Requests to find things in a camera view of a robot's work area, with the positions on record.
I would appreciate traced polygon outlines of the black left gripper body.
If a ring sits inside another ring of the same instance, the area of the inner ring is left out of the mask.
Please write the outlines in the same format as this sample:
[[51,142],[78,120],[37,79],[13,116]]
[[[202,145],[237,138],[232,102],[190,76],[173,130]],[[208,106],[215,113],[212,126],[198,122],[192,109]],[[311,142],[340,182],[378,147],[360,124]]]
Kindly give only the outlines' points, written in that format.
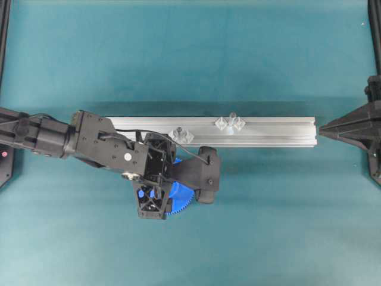
[[125,171],[122,177],[149,186],[161,186],[163,182],[168,182],[169,169],[176,155],[176,143],[168,134],[159,132],[145,132],[144,137],[141,132],[136,132],[135,138],[134,151],[138,151],[138,146],[147,147],[145,155],[142,155],[145,163],[143,172]]

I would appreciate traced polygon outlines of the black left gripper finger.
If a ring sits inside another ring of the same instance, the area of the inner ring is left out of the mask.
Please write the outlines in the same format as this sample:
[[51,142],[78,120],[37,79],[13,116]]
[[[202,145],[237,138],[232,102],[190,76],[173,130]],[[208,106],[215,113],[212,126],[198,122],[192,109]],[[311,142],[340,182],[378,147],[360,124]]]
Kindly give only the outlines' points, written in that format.
[[133,190],[139,218],[165,220],[172,211],[171,184],[149,186],[134,182]]

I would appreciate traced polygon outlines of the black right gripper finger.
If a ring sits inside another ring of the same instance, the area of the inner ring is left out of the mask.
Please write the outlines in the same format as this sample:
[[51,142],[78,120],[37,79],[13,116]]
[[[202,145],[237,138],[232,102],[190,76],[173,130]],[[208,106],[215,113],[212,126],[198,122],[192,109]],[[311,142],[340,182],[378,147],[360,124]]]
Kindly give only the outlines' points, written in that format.
[[358,123],[368,123],[377,119],[380,119],[380,103],[369,102],[346,114],[345,116],[342,116],[319,127],[319,131],[326,131],[344,126],[352,126]]
[[319,135],[356,146],[370,155],[380,152],[380,138],[364,135],[361,132],[339,132],[335,129],[319,129]]

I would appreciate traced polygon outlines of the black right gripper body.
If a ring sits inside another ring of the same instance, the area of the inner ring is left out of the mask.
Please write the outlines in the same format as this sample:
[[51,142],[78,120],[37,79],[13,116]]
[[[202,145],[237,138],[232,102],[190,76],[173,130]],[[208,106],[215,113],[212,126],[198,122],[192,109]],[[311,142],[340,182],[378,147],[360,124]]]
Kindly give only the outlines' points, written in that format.
[[368,103],[366,111],[380,111],[380,76],[370,76],[364,89]]

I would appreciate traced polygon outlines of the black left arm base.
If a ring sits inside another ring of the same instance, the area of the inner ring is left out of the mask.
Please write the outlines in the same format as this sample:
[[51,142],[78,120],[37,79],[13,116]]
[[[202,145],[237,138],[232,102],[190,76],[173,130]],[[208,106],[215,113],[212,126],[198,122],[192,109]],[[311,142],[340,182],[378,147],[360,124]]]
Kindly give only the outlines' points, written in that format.
[[14,155],[15,155],[14,148],[1,144],[1,149],[0,149],[0,186],[1,188],[4,187],[6,183],[13,176]]

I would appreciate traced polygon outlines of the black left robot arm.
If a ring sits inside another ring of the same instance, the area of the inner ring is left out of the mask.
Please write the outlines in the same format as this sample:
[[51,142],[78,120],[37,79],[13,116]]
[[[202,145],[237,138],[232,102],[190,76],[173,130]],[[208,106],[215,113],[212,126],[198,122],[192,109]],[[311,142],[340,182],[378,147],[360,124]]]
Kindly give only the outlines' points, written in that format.
[[168,171],[176,147],[169,136],[134,130],[135,139],[117,130],[109,118],[79,110],[70,124],[47,114],[1,109],[1,143],[54,158],[76,158],[132,182],[138,216],[165,219],[171,209]]

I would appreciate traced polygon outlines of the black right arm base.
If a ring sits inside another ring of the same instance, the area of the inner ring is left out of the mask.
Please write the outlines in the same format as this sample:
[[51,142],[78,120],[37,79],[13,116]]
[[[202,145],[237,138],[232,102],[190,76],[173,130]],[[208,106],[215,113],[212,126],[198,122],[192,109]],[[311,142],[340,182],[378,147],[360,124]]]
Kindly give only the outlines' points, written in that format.
[[368,171],[372,180],[380,186],[380,148],[368,154]]

